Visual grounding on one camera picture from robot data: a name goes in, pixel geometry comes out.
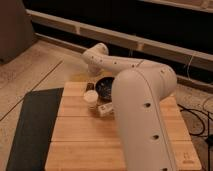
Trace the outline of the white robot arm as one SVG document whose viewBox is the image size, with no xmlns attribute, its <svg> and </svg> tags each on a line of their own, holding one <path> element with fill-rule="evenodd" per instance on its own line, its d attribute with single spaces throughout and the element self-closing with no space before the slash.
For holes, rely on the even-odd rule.
<svg viewBox="0 0 213 171">
<path fill-rule="evenodd" d="M 160 109 L 177 85 L 174 70 L 146 59 L 111 56 L 103 43 L 85 50 L 82 58 L 91 73 L 115 74 L 111 97 L 127 171 L 177 171 Z"/>
</svg>

